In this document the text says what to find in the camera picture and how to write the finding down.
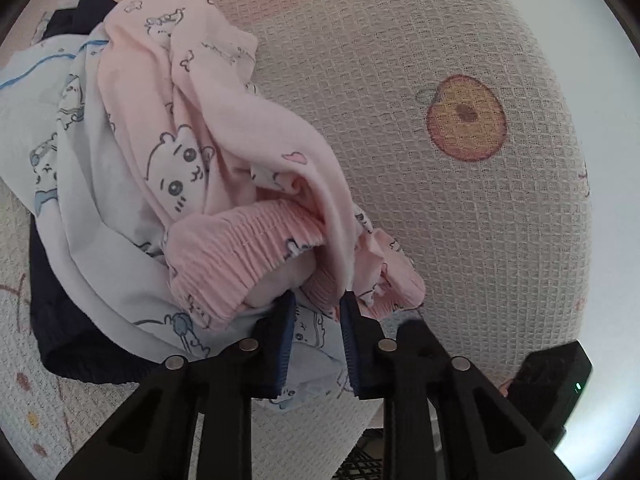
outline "blue trim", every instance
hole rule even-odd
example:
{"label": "blue trim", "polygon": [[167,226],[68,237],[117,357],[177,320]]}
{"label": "blue trim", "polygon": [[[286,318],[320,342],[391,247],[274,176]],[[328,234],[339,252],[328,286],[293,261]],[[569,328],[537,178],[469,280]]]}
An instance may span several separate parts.
{"label": "blue trim", "polygon": [[37,62],[30,69],[28,69],[27,72],[25,72],[24,74],[19,75],[18,77],[14,77],[13,79],[9,79],[9,81],[5,81],[4,83],[2,83],[0,85],[0,90],[6,88],[7,86],[11,86],[14,83],[17,83],[18,81],[20,81],[20,79],[27,77],[31,72],[33,72],[36,69],[37,66],[43,64],[45,61],[48,61],[49,59],[55,59],[57,57],[66,57],[68,59],[76,58],[74,54],[53,54],[52,56],[43,57],[41,60],[39,60],[39,62]]}
{"label": "blue trim", "polygon": [[84,49],[84,47],[88,46],[88,45],[106,45],[107,43],[109,43],[108,40],[91,40],[91,41],[87,41],[86,43],[83,43],[80,48],[78,49],[78,52],[80,52],[82,49]]}

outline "mattress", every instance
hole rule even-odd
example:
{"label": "mattress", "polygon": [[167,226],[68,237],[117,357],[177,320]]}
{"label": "mattress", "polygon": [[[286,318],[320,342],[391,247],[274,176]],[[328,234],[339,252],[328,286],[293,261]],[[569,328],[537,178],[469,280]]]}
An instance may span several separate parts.
{"label": "mattress", "polygon": [[[0,64],[60,1],[31,0]],[[354,200],[425,279],[424,305],[387,322],[390,335],[420,316],[496,384],[528,352],[577,336],[591,247],[586,165],[555,75],[507,0],[214,1],[258,37],[262,94],[327,138]],[[0,428],[45,480],[135,384],[43,369],[29,324],[28,225],[0,182]],[[256,407],[255,478],[330,478],[378,407],[347,393],[286,414]]]}

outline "pile of clothes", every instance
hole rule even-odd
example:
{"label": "pile of clothes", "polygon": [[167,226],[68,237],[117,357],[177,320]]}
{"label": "pile of clothes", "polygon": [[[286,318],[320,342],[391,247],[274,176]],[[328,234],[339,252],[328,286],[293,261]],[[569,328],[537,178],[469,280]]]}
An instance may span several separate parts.
{"label": "pile of clothes", "polygon": [[213,356],[296,294],[290,410],[348,388],[338,300],[377,319],[424,282],[331,147],[251,82],[213,0],[79,0],[0,71],[0,177],[33,214],[31,320],[53,373],[139,381]]}

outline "cartoon mouth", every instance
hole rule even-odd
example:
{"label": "cartoon mouth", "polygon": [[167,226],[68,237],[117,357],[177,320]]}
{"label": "cartoon mouth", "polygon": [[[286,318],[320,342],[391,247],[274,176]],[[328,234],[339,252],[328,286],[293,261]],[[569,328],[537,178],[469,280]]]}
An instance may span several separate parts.
{"label": "cartoon mouth", "polygon": [[204,177],[204,172],[200,166],[196,166],[196,171],[191,171],[191,174],[193,175],[193,178],[190,182],[195,182],[196,180],[203,179]]}
{"label": "cartoon mouth", "polygon": [[186,204],[186,202],[187,202],[187,199],[186,199],[185,197],[181,196],[181,197],[178,199],[178,202],[176,202],[176,203],[177,203],[177,206],[175,207],[175,210],[176,210],[178,213],[181,213],[181,212],[182,212],[182,210],[183,210],[183,208],[184,208],[184,205]]}

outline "white floor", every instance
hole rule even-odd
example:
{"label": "white floor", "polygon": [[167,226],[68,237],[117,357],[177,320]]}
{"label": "white floor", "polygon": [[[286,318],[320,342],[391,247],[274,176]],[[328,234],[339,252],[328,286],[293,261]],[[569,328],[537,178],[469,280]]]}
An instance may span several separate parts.
{"label": "white floor", "polygon": [[589,170],[593,373],[558,447],[578,480],[609,465],[640,413],[640,58],[602,0],[511,0],[556,71]]}

